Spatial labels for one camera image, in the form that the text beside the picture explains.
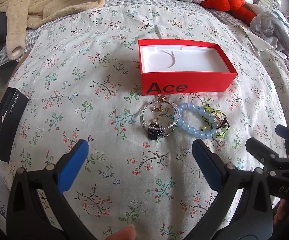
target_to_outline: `red plush toy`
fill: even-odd
[[[218,11],[229,11],[234,17],[250,25],[255,13],[245,7],[245,0],[205,0],[200,5]]]

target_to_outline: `beige fleece blanket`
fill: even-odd
[[[105,0],[0,0],[0,12],[7,14],[9,59],[22,55],[27,27],[36,29],[59,17],[102,7],[104,3]]]

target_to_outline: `open box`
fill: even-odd
[[[222,92],[238,75],[216,43],[138,40],[142,95]]]

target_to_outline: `floral bedsheet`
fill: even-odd
[[[209,14],[155,5],[125,5],[82,12],[42,31],[10,86],[30,100],[19,124],[10,163],[0,161],[8,187],[18,167],[28,171],[56,163],[79,139],[89,155],[65,198],[98,238],[133,223],[139,239],[182,239],[214,201],[191,154],[195,139],[180,129],[150,141],[139,110],[138,39],[175,38],[218,43],[238,71],[226,92],[174,94],[180,104],[209,104],[226,112],[230,130],[205,140],[238,169],[261,164],[245,150],[250,137],[285,156],[277,124],[289,126],[289,72],[274,50],[240,26]],[[172,120],[169,109],[159,118]],[[201,119],[184,117],[195,127]],[[57,225],[44,193],[41,202]],[[240,194],[223,221],[229,223]]]

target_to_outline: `black box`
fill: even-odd
[[[29,99],[16,88],[7,88],[0,102],[0,160],[9,162],[22,114]]]

